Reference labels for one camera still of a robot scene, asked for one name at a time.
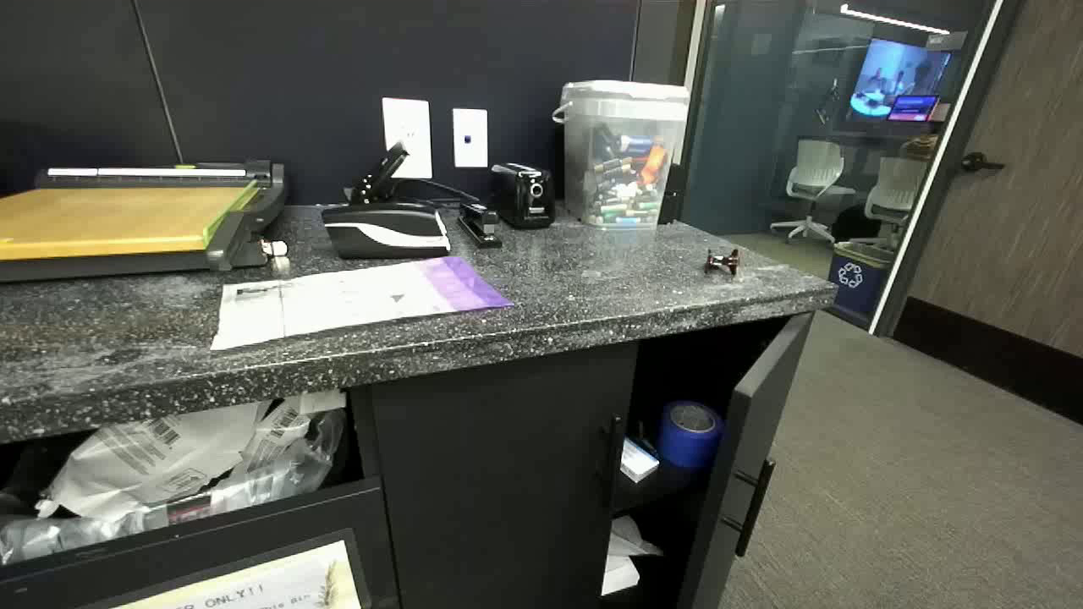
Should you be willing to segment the closed black cabinet door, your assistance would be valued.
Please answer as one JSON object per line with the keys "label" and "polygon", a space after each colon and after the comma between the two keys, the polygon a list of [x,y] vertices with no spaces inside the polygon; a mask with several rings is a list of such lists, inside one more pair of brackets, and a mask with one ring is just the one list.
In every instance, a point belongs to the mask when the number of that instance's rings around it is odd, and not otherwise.
{"label": "closed black cabinet door", "polygon": [[404,609],[600,609],[631,347],[360,390]]}

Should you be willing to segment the open black cabinet door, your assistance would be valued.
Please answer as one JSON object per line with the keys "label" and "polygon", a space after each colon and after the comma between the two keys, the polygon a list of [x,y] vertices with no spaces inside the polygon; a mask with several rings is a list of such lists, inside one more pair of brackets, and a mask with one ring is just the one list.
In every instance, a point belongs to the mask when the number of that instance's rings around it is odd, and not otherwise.
{"label": "open black cabinet door", "polygon": [[809,316],[793,316],[724,331],[724,436],[704,487],[676,609],[720,609],[732,567],[750,542],[775,475],[771,440],[809,326]]}

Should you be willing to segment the black stapler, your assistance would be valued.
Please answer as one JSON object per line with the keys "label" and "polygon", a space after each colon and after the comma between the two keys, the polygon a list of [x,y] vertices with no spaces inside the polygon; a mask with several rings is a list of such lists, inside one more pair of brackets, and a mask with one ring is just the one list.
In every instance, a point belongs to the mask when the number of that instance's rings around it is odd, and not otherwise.
{"label": "black stapler", "polygon": [[498,214],[481,199],[472,199],[472,204],[461,206],[461,228],[472,234],[472,241],[476,246],[498,246],[502,244]]}

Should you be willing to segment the black electric pencil sharpener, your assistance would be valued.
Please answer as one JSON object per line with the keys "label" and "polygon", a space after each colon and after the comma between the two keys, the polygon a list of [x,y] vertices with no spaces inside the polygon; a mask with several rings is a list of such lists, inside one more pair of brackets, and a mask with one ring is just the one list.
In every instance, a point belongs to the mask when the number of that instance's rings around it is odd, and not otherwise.
{"label": "black electric pencil sharpener", "polygon": [[553,173],[524,162],[493,162],[498,216],[515,229],[544,229],[554,219]]}

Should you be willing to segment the small black binder clip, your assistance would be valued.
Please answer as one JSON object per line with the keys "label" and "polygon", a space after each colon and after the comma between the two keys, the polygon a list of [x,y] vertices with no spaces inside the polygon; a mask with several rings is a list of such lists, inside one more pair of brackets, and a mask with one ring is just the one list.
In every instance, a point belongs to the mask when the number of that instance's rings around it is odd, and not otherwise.
{"label": "small black binder clip", "polygon": [[743,250],[732,246],[732,250],[709,250],[704,259],[704,272],[709,273],[724,273],[724,277],[736,277],[743,267]]}

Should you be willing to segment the black hole punch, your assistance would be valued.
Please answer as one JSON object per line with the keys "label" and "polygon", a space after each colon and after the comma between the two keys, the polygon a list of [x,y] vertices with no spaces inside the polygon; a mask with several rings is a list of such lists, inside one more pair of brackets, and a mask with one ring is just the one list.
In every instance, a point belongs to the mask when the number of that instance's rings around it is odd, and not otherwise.
{"label": "black hole punch", "polygon": [[449,254],[441,214],[389,199],[393,173],[404,162],[406,151],[389,145],[352,187],[348,204],[322,214],[322,228],[342,262],[415,262]]}

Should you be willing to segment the clear plastic bucket with lid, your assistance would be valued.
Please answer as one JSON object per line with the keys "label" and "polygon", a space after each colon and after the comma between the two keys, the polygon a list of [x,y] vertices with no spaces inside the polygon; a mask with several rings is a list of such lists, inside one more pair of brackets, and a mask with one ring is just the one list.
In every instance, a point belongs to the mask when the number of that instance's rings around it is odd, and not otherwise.
{"label": "clear plastic bucket with lid", "polygon": [[690,92],[653,82],[567,82],[567,209],[589,228],[653,228],[685,153]]}

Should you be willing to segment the blue tape roll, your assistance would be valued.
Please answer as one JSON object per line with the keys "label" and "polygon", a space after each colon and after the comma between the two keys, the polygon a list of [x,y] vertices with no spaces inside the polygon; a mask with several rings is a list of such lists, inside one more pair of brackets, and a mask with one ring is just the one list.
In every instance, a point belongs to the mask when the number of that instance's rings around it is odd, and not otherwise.
{"label": "blue tape roll", "polygon": [[670,403],[661,420],[661,458],[685,470],[712,464],[724,420],[704,403]]}

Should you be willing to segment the white and purple paper sheet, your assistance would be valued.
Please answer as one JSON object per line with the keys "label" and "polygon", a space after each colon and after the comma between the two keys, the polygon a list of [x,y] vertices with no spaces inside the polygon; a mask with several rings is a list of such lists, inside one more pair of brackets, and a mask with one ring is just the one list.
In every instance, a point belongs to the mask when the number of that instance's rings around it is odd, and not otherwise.
{"label": "white and purple paper sheet", "polygon": [[490,308],[509,297],[463,259],[244,281],[221,291],[213,349]]}

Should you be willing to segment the white papers in cabinet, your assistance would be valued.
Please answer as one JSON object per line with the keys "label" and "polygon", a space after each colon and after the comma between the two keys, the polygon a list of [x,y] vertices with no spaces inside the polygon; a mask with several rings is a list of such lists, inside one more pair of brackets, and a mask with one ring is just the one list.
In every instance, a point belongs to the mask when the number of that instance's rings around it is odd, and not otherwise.
{"label": "white papers in cabinet", "polygon": [[615,596],[641,585],[641,559],[661,559],[661,549],[644,537],[641,525],[622,516],[611,528],[603,591]]}

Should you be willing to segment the white office chair left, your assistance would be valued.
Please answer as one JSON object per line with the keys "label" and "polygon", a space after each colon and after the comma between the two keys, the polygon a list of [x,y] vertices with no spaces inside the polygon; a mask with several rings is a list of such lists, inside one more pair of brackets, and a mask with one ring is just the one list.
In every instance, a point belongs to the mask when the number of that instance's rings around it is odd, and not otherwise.
{"label": "white office chair left", "polygon": [[834,244],[834,229],[817,219],[817,206],[835,191],[846,173],[843,151],[829,139],[802,139],[796,151],[796,166],[785,180],[785,198],[800,199],[805,214],[800,219],[775,219],[790,241],[817,237]]}

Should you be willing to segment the white office chair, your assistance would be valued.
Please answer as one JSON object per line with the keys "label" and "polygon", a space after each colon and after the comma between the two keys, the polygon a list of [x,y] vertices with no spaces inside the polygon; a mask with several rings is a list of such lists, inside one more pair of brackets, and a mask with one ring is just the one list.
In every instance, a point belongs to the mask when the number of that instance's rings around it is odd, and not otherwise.
{"label": "white office chair", "polygon": [[864,214],[879,224],[905,224],[917,204],[928,166],[920,158],[884,156]]}
{"label": "white office chair", "polygon": [[796,151],[796,166],[785,180],[785,198],[800,199],[805,214],[800,219],[775,219],[790,241],[817,237],[834,244],[834,229],[817,219],[817,206],[835,191],[846,173],[843,151],[829,139],[802,139]]}

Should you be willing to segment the blue recycling bin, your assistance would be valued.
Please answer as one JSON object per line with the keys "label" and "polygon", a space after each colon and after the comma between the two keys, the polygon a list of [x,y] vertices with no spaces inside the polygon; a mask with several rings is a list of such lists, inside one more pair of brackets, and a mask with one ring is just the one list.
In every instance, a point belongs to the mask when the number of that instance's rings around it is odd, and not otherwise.
{"label": "blue recycling bin", "polygon": [[867,254],[835,250],[829,266],[829,281],[835,284],[834,308],[856,321],[869,326],[887,284],[889,266]]}

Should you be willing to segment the black tilt-out trash bin front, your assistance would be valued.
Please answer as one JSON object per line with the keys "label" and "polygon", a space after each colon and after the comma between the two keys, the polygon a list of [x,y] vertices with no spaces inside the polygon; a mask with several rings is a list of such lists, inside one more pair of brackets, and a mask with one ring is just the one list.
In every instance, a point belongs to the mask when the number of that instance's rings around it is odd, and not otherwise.
{"label": "black tilt-out trash bin front", "polygon": [[88,609],[128,604],[331,542],[348,549],[361,604],[369,609],[398,609],[386,501],[377,480],[4,567],[0,609]]}

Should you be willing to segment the white label on bin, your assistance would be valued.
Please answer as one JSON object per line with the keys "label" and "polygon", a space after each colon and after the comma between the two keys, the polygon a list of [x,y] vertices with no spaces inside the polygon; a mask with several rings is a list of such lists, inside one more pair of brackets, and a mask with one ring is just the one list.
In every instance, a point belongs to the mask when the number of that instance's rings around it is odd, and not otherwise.
{"label": "white label on bin", "polygon": [[367,609],[345,542],[233,570],[118,609]]}

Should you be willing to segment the white office chair right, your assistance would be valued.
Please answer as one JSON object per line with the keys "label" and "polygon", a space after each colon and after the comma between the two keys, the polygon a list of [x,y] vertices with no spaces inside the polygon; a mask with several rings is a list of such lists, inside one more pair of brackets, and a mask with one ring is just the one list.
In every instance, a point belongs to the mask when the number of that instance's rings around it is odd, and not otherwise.
{"label": "white office chair right", "polygon": [[884,156],[864,214],[879,224],[905,224],[917,204],[928,166],[920,158]]}

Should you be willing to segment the crumpled white plastic bags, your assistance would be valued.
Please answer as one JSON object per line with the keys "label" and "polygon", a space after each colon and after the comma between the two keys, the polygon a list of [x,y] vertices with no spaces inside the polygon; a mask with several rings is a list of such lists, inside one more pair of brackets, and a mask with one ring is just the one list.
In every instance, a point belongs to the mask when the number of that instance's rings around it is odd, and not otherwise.
{"label": "crumpled white plastic bags", "polygon": [[4,525],[0,559],[31,563],[318,492],[342,435],[342,393],[95,430],[44,484],[35,519]]}

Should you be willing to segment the paper cutter with wooden board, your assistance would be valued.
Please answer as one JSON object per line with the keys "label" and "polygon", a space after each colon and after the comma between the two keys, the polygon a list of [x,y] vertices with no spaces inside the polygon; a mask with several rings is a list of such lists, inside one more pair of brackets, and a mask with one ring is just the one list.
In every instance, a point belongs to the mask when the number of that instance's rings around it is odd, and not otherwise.
{"label": "paper cutter with wooden board", "polygon": [[0,281],[265,267],[288,204],[270,158],[207,166],[49,166],[0,199]]}

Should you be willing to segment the white wall jack plate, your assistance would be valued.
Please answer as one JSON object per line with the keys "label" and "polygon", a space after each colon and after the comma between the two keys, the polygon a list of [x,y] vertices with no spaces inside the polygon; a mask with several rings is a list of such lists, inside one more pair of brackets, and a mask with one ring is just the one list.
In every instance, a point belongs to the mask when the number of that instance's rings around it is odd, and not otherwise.
{"label": "white wall jack plate", "polygon": [[483,109],[454,109],[454,166],[483,171],[489,166],[489,113]]}

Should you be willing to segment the white wall outlet plate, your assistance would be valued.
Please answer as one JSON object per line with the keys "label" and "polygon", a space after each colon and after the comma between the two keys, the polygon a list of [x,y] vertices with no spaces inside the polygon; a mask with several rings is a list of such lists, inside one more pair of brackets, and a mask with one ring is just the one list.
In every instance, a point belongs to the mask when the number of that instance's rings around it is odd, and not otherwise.
{"label": "white wall outlet plate", "polygon": [[382,102],[382,139],[404,145],[406,158],[397,171],[398,180],[433,178],[433,129],[428,100],[386,100]]}

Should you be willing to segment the wall mounted tv screen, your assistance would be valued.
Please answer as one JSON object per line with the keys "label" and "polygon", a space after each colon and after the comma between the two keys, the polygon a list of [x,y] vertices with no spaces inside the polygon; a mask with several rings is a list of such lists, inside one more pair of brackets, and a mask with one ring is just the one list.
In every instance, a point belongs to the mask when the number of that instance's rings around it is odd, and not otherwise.
{"label": "wall mounted tv screen", "polygon": [[846,109],[867,123],[928,123],[949,69],[949,50],[873,37]]}

